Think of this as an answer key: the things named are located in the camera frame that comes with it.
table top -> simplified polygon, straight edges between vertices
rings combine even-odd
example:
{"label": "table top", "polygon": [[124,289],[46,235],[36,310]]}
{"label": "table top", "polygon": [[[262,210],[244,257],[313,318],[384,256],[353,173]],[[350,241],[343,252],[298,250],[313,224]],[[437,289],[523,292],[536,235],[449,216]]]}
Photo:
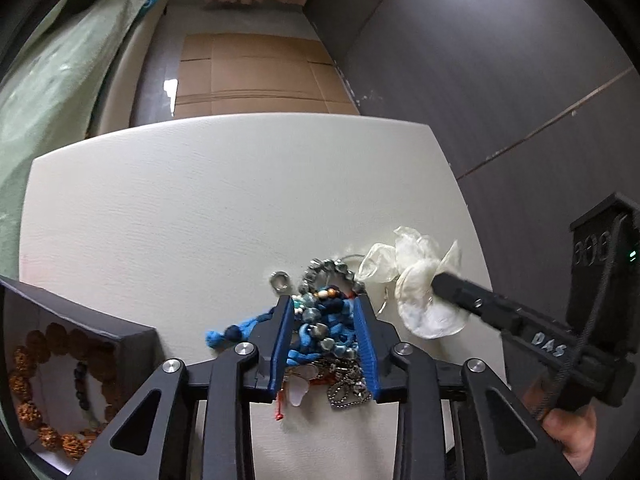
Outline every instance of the table top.
{"label": "table top", "polygon": [[[312,258],[393,244],[399,225],[444,248],[459,240],[463,276],[490,287],[462,194],[424,124],[328,114],[150,124],[34,161],[20,280],[154,326],[167,357],[191,364],[212,357],[207,330],[275,304],[273,271],[297,282]],[[370,295],[382,304],[379,290]],[[498,333],[478,320],[424,341],[408,333],[395,305],[382,316],[433,356],[482,358],[504,378]],[[301,468],[318,478],[338,470],[391,478],[396,405],[332,412],[319,390],[287,406],[281,422],[273,406],[252,405],[257,478],[299,478]]]}

silver screw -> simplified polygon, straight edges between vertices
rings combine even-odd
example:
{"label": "silver screw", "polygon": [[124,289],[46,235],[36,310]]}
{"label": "silver screw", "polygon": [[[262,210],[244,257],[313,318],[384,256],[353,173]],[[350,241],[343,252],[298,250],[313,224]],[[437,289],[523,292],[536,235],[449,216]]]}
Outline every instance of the silver screw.
{"label": "silver screw", "polygon": [[181,366],[182,363],[178,361],[178,359],[168,359],[167,361],[162,363],[162,370],[167,372],[168,374],[172,374],[174,372],[177,372]]}
{"label": "silver screw", "polygon": [[469,370],[476,373],[484,372],[486,369],[486,364],[480,359],[469,359],[469,361],[466,362],[466,366]]}
{"label": "silver screw", "polygon": [[238,343],[236,345],[236,354],[238,355],[249,355],[251,352],[254,351],[254,344],[253,343]]}
{"label": "silver screw", "polygon": [[394,351],[396,352],[396,354],[409,355],[414,352],[414,347],[409,343],[398,343],[396,346],[394,346]]}

white fabric flower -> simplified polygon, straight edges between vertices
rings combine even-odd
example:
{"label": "white fabric flower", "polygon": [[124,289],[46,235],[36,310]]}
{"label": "white fabric flower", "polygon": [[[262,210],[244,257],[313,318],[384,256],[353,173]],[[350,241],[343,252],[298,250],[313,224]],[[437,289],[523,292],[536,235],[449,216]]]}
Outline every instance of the white fabric flower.
{"label": "white fabric flower", "polygon": [[356,275],[365,283],[388,283],[398,278],[396,301],[404,325],[418,337],[434,339],[460,332],[469,313],[434,296],[431,281],[436,274],[460,275],[462,252],[458,241],[442,256],[436,240],[415,229],[394,231],[396,246],[375,244]]}

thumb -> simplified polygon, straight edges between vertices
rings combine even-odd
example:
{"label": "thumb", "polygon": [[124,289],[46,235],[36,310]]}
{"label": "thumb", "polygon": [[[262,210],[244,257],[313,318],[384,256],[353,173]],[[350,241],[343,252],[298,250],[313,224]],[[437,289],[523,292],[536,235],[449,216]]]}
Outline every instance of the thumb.
{"label": "thumb", "polygon": [[584,416],[576,413],[551,410],[542,427],[552,438],[559,440],[568,455],[591,452],[595,443],[595,412],[589,406]]}

human hand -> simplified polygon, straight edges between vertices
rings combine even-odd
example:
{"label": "human hand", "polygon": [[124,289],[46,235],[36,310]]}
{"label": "human hand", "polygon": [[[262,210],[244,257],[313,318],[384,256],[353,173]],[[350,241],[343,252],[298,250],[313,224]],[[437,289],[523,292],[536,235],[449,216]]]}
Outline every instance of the human hand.
{"label": "human hand", "polygon": [[[540,380],[526,391],[522,403],[534,410],[544,397]],[[578,474],[582,474],[593,454],[596,442],[596,411],[590,404],[575,413],[558,408],[548,412],[542,419],[542,427],[548,435],[562,443],[562,452]]]}

